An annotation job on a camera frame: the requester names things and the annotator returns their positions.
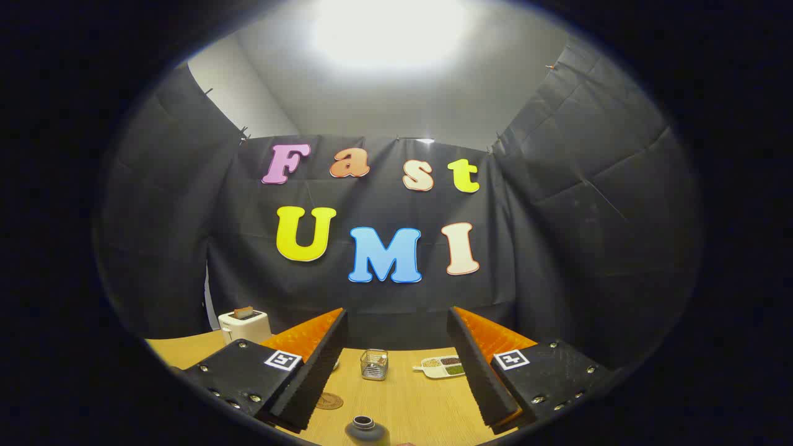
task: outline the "wooden table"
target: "wooden table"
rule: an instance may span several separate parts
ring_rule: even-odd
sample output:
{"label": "wooden table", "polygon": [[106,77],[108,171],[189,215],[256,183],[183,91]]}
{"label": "wooden table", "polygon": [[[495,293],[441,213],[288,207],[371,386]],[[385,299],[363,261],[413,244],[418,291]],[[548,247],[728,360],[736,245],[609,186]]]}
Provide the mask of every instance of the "wooden table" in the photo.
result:
{"label": "wooden table", "polygon": [[[148,343],[163,361],[182,369],[224,347],[220,331]],[[466,446],[514,431],[492,434],[464,377],[429,379],[423,372],[412,370],[424,358],[456,355],[454,348],[390,351],[385,381],[361,378],[362,353],[355,348],[342,350],[339,367],[331,373],[325,391],[340,396],[343,405],[334,410],[315,409],[308,429],[297,436],[317,444],[347,446],[350,441],[344,426],[356,415],[372,417],[387,427],[392,444]]]}

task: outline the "cork coaster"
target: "cork coaster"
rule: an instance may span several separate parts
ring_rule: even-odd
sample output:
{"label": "cork coaster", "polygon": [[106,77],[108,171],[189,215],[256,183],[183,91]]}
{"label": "cork coaster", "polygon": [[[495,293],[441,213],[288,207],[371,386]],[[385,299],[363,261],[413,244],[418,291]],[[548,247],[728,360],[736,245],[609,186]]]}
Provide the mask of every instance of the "cork coaster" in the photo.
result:
{"label": "cork coaster", "polygon": [[342,404],[344,404],[344,400],[340,396],[323,392],[320,400],[316,402],[316,408],[333,410],[338,409]]}

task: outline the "letter u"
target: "letter u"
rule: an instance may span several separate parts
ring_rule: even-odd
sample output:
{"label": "letter u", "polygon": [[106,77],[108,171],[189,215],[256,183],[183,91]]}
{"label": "letter u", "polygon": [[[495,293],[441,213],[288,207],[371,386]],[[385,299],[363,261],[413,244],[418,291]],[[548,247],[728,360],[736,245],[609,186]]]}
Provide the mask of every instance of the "letter u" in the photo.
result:
{"label": "letter u", "polygon": [[311,211],[316,218],[314,241],[309,246],[297,244],[297,223],[305,215],[305,210],[297,206],[278,208],[278,232],[275,235],[275,246],[282,256],[298,262],[317,260],[328,249],[328,234],[331,230],[331,218],[336,211],[329,207],[318,207]]}

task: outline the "letter m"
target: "letter m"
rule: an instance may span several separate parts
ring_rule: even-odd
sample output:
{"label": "letter m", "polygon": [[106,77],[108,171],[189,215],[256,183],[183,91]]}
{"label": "letter m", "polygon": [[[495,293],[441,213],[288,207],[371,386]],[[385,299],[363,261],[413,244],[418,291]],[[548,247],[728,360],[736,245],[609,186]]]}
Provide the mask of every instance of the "letter m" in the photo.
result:
{"label": "letter m", "polygon": [[414,283],[421,280],[416,267],[416,244],[421,237],[418,229],[402,228],[396,231],[388,249],[372,228],[354,228],[350,235],[355,239],[355,266],[348,278],[351,282],[371,282],[371,263],[374,274],[384,281],[396,263],[391,280],[397,283]]}

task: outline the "seeds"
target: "seeds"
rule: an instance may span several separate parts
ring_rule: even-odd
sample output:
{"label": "seeds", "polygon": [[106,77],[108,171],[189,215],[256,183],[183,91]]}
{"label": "seeds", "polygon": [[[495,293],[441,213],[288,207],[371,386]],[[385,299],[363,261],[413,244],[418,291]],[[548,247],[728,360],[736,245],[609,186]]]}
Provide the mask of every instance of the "seeds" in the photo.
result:
{"label": "seeds", "polygon": [[462,373],[462,366],[451,366],[446,368],[449,375],[460,375]]}

